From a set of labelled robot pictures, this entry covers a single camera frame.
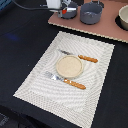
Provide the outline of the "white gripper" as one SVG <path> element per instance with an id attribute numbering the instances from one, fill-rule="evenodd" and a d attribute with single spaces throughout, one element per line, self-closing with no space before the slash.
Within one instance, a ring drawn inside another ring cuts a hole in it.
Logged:
<path id="1" fill-rule="evenodd" d="M 71 0 L 46 0 L 47 7 L 51 10 L 60 9 L 63 4 L 68 6 Z"/>

